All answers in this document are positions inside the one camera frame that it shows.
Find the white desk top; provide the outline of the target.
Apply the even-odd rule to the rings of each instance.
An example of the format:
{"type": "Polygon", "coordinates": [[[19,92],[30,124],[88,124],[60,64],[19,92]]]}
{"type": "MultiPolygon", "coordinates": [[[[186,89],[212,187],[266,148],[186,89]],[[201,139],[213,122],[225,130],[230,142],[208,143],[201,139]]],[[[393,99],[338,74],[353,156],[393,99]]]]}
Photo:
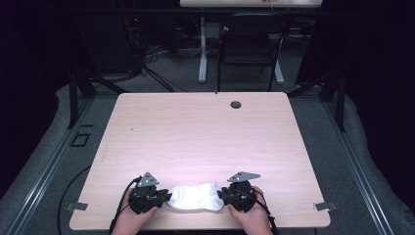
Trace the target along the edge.
{"type": "Polygon", "coordinates": [[[189,8],[319,8],[323,0],[179,0],[189,8]]]}

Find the black folding chair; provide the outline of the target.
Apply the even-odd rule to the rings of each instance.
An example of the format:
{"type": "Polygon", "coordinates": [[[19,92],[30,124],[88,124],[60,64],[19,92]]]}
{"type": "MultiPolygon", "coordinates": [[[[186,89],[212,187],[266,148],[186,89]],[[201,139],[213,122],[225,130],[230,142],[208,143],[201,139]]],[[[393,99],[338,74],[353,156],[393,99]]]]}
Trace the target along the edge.
{"type": "Polygon", "coordinates": [[[275,69],[289,23],[277,13],[235,13],[219,25],[216,90],[221,90],[221,67],[271,68],[267,90],[276,78],[275,69]]]}

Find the white desk leg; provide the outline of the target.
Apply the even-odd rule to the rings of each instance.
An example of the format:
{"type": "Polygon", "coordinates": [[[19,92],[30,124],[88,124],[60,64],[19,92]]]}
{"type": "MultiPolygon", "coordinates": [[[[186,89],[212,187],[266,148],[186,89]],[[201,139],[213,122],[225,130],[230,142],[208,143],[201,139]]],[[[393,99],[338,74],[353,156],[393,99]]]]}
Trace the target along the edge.
{"type": "Polygon", "coordinates": [[[201,18],[201,58],[200,58],[200,67],[199,67],[199,78],[200,83],[205,83],[207,81],[207,71],[208,71],[208,53],[207,53],[207,38],[206,38],[206,20],[201,18]]]}
{"type": "Polygon", "coordinates": [[[282,74],[282,70],[281,70],[281,67],[280,67],[279,62],[276,62],[276,66],[275,66],[274,74],[275,74],[275,79],[276,79],[276,82],[277,82],[278,84],[282,85],[282,84],[284,84],[284,83],[285,83],[284,76],[283,76],[283,74],[282,74]]]}

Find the white sock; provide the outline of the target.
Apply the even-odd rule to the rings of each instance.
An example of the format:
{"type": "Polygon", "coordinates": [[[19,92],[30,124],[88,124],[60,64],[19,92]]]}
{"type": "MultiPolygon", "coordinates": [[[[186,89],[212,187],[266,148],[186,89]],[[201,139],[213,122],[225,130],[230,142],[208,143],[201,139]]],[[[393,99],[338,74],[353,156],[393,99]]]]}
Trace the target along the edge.
{"type": "Polygon", "coordinates": [[[208,210],[217,212],[224,207],[224,203],[217,197],[179,197],[171,198],[167,202],[171,207],[183,211],[208,210]]]}
{"type": "Polygon", "coordinates": [[[172,194],[171,198],[179,198],[179,197],[188,197],[188,198],[190,197],[217,197],[219,198],[217,194],[218,190],[219,190],[218,187],[214,183],[205,183],[205,184],[193,185],[193,186],[176,186],[170,189],[168,192],[172,194]]]}

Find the grey metal table bracket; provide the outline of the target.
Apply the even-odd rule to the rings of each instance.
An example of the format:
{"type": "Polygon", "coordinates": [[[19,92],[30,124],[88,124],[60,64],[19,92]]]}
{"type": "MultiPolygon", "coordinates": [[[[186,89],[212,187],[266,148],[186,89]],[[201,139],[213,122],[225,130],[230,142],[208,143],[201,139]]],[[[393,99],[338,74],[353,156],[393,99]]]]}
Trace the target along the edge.
{"type": "Polygon", "coordinates": [[[85,211],[87,207],[88,207],[87,204],[76,202],[76,203],[68,203],[65,206],[65,209],[67,211],[74,212],[74,211],[85,211]]]}
{"type": "Polygon", "coordinates": [[[319,212],[321,211],[330,212],[332,210],[335,210],[338,207],[338,205],[335,202],[323,202],[323,203],[314,204],[313,206],[319,212]]]}

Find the aluminium floor rail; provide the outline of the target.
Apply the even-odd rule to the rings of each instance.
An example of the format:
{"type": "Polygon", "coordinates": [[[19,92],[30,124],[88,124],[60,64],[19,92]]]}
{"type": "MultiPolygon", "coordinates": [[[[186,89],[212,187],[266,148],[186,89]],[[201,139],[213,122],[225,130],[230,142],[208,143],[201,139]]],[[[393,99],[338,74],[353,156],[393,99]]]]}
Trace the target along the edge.
{"type": "Polygon", "coordinates": [[[72,211],[102,136],[109,109],[98,100],[81,103],[80,118],[67,128],[64,111],[58,111],[37,149],[6,197],[0,201],[0,235],[70,234],[72,211]],[[77,132],[89,133],[85,147],[70,145],[77,132]]]}
{"type": "Polygon", "coordinates": [[[372,220],[378,230],[379,235],[395,235],[392,227],[381,207],[381,204],[373,191],[373,188],[368,181],[368,178],[358,160],[358,157],[348,139],[347,134],[341,131],[339,128],[336,118],[335,109],[331,103],[322,103],[322,107],[328,116],[328,119],[333,126],[336,135],[340,139],[342,146],[346,152],[346,161],[349,165],[351,174],[355,180],[355,184],[359,189],[360,195],[369,211],[372,220]]]}

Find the black tape square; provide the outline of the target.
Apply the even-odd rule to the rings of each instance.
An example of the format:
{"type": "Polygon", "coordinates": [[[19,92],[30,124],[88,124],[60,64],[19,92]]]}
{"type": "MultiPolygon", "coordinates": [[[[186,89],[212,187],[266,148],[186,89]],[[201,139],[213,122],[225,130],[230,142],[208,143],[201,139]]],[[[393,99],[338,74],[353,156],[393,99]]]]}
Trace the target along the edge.
{"type": "Polygon", "coordinates": [[[73,137],[70,145],[72,147],[85,147],[86,144],[88,143],[89,138],[90,138],[89,133],[77,132],[75,136],[73,137]]]}

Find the person's right hand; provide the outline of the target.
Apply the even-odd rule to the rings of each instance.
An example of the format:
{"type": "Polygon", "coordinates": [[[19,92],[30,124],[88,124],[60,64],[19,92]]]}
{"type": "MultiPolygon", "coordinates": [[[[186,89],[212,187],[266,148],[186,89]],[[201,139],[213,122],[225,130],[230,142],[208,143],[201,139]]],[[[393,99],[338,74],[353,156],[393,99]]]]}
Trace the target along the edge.
{"type": "Polygon", "coordinates": [[[241,224],[244,231],[271,231],[268,214],[263,208],[265,206],[263,192],[256,186],[253,189],[257,202],[249,211],[237,211],[232,205],[228,205],[227,208],[231,216],[241,224]]]}

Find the black frame post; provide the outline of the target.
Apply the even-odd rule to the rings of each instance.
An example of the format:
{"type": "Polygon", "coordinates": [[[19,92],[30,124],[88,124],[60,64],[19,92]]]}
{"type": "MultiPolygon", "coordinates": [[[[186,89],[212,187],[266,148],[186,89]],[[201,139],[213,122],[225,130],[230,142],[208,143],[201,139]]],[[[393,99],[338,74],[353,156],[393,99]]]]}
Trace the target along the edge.
{"type": "Polygon", "coordinates": [[[78,120],[77,79],[75,72],[71,74],[69,80],[69,109],[70,119],[68,129],[71,129],[78,120]]]}
{"type": "Polygon", "coordinates": [[[345,131],[344,127],[344,105],[345,105],[345,79],[339,76],[337,105],[336,105],[336,123],[340,131],[345,131]]]}

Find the person's left hand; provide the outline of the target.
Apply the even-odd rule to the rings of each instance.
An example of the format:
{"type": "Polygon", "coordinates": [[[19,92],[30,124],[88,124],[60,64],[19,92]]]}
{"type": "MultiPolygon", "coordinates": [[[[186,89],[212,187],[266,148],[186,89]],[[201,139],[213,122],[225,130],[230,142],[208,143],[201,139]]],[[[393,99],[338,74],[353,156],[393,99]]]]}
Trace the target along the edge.
{"type": "Polygon", "coordinates": [[[141,214],[137,214],[135,211],[133,211],[128,205],[129,195],[131,191],[132,189],[129,189],[126,193],[125,198],[123,199],[121,206],[122,211],[117,217],[111,234],[114,231],[139,232],[141,228],[158,212],[157,208],[152,208],[151,210],[141,214]]]}

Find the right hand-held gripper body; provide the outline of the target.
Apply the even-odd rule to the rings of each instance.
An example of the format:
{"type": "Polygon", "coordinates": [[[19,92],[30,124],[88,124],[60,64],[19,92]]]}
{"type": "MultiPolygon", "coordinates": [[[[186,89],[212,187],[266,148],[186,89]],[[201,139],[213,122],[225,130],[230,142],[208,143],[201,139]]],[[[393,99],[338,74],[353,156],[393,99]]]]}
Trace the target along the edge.
{"type": "Polygon", "coordinates": [[[255,191],[250,183],[252,179],[260,178],[257,173],[239,171],[229,177],[227,181],[230,185],[226,188],[230,189],[232,205],[239,212],[248,212],[255,204],[255,191]]]}

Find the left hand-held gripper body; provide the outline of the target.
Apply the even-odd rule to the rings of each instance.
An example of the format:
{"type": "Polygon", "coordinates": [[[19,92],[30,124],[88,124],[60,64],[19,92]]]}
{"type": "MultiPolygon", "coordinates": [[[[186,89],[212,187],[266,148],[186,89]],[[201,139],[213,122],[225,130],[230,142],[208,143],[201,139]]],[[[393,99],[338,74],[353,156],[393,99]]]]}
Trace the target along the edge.
{"type": "Polygon", "coordinates": [[[150,172],[140,176],[129,195],[128,205],[137,214],[145,213],[152,208],[160,208],[163,204],[159,197],[157,185],[159,182],[150,172]]]}

